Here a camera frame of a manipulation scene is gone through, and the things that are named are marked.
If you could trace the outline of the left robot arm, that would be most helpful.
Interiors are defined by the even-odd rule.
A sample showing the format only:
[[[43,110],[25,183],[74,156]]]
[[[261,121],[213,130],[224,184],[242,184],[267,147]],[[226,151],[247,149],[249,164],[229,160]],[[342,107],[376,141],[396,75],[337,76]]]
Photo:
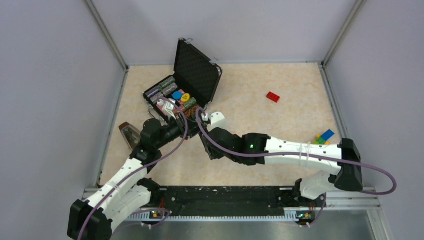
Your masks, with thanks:
[[[140,140],[119,171],[85,200],[70,207],[67,235],[73,240],[109,240],[116,229],[137,209],[154,207],[160,193],[146,175],[160,161],[170,157],[160,149],[181,138],[186,140],[190,124],[184,113],[167,125],[152,118],[144,122]]]

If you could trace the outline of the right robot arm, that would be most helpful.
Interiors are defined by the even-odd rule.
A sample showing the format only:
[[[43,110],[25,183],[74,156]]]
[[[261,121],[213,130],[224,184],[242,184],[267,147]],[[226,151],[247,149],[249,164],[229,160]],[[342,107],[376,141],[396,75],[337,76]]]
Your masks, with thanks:
[[[338,144],[297,143],[267,134],[232,134],[219,127],[199,134],[211,160],[228,158],[246,165],[294,165],[316,169],[313,176],[295,183],[293,200],[307,206],[312,200],[333,191],[361,192],[361,155],[354,141],[343,138]]]

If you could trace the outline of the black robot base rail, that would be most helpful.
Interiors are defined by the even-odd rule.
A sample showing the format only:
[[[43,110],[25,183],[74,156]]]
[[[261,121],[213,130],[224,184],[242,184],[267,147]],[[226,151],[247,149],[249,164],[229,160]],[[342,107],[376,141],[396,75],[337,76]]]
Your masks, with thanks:
[[[142,179],[150,202],[131,220],[156,225],[169,222],[293,222],[312,224],[326,207],[326,195],[311,200],[298,188],[283,186],[160,186]]]

